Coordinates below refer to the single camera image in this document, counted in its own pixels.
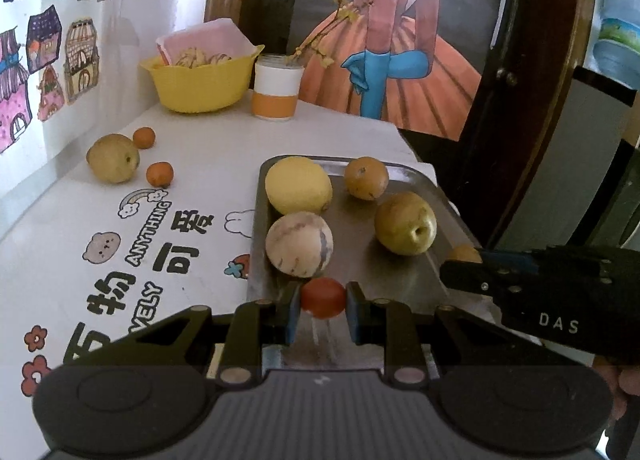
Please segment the person's right hand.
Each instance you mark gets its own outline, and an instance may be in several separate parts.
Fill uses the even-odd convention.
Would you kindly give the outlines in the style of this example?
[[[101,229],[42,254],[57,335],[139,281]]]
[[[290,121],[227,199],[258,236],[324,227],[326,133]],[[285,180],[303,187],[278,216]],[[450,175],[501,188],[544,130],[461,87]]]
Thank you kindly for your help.
[[[638,366],[617,367],[601,356],[593,358],[592,368],[602,376],[614,397],[612,419],[620,420],[632,396],[640,396],[640,370]]]

